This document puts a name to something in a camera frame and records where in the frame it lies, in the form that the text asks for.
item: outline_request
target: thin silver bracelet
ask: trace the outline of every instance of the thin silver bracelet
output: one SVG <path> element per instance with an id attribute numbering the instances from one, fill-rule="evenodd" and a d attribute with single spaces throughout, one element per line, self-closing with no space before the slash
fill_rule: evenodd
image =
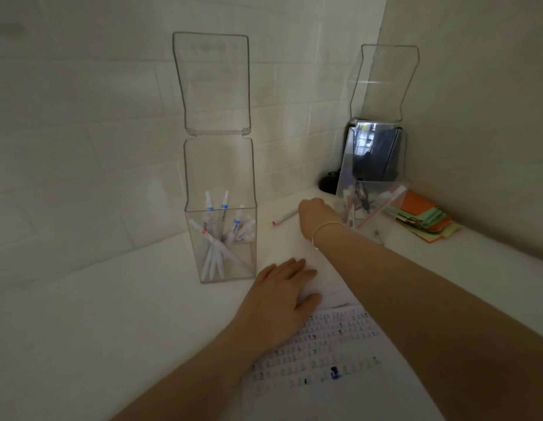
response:
<path id="1" fill-rule="evenodd" d="M 317 227 L 317 230 L 314 231 L 314 233 L 312 234 L 312 239 L 310 240 L 312 242 L 312 245 L 316 248 L 317 246 L 314 245 L 314 236 L 317 234 L 317 232 L 322 229 L 324 226 L 327 226 L 327 225 L 342 225 L 342 226 L 345 226 L 342 222 L 328 222 L 328 223 L 324 223 L 323 225 L 320 225 Z"/>

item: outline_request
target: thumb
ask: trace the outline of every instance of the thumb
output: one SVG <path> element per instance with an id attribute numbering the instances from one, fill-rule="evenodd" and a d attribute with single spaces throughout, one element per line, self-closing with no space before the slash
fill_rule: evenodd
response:
<path id="1" fill-rule="evenodd" d="M 313 311 L 317 309 L 318 304 L 322 301 L 320 294 L 311 294 L 306 297 L 301 304 L 296 308 L 296 312 L 302 322 L 306 322 Z"/>

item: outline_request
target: person's left hand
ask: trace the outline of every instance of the person's left hand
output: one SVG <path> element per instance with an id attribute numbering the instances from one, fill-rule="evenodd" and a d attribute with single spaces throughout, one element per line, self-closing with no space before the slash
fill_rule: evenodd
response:
<path id="1" fill-rule="evenodd" d="M 322 301 L 320 294 L 312 294 L 297 306 L 297 295 L 317 275 L 303 270 L 305 263 L 293 258 L 263 269 L 229 325 L 257 357 L 291 338 Z"/>

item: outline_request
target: blue ink blot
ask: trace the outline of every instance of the blue ink blot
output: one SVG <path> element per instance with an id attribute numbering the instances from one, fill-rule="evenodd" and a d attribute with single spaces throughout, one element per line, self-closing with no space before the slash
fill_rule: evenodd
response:
<path id="1" fill-rule="evenodd" d="M 342 375 L 338 372 L 338 367 L 331 367 L 330 370 L 330 376 L 332 379 L 340 379 L 342 377 Z"/>

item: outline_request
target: container holding stationery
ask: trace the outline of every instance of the container holding stationery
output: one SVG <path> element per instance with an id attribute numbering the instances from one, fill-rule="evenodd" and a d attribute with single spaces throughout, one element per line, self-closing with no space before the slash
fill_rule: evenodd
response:
<path id="1" fill-rule="evenodd" d="M 173 34 L 184 102 L 186 218 L 202 283 L 256 276 L 248 37 Z"/>
<path id="2" fill-rule="evenodd" d="M 337 211 L 384 245 L 409 183 L 402 103 L 419 63 L 415 46 L 365 44 L 348 80 L 352 120 L 339 172 Z"/>

